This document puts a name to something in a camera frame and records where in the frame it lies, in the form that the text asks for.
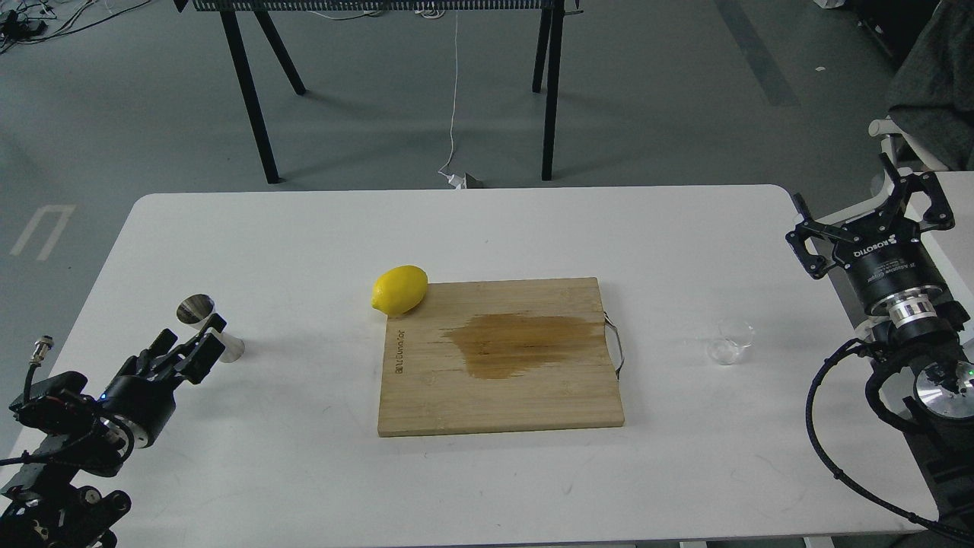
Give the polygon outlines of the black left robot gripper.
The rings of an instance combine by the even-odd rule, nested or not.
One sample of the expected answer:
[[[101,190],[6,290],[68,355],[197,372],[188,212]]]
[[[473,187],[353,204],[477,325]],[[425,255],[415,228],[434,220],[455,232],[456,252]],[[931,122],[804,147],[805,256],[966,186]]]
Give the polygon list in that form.
[[[133,445],[148,448],[159,437],[175,410],[174,392],[183,381],[199,384],[221,357],[225,344],[217,339],[226,320],[212,314],[199,332],[184,343],[163,329],[150,346],[125,364],[100,395],[105,413],[132,431]]]

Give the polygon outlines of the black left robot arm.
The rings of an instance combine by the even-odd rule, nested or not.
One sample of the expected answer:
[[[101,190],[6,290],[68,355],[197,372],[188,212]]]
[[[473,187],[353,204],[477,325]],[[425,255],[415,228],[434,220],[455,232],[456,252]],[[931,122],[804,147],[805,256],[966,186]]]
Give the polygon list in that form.
[[[163,330],[138,355],[129,357],[100,396],[84,394],[87,378],[76,371],[35,381],[49,337],[36,343],[21,395],[10,405],[21,425],[45,437],[34,451],[4,459],[18,466],[2,488],[9,506],[2,513],[4,547],[115,547],[112,531],[132,500],[114,490],[74,486],[75,476],[115,476],[136,448],[154,444],[175,410],[182,383],[204,381],[225,350],[226,323],[212,314],[198,333],[178,343]]]

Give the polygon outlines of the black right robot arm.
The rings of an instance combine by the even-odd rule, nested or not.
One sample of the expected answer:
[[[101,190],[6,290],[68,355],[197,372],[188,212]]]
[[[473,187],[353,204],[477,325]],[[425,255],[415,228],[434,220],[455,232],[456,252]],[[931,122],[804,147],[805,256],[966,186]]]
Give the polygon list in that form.
[[[964,546],[972,545],[972,362],[960,334],[969,314],[947,299],[947,282],[921,237],[947,231],[954,214],[930,171],[901,174],[880,154],[891,179],[887,198],[848,221],[817,221],[800,194],[800,221],[786,234],[801,267],[814,279],[839,268],[872,319],[863,339],[850,339],[825,358],[808,389],[804,421],[817,457],[852,492]],[[824,450],[814,426],[814,402],[832,368],[849,356],[866,358],[864,397],[880,421],[919,443],[918,465],[937,503],[938,519],[907,511],[864,488]]]

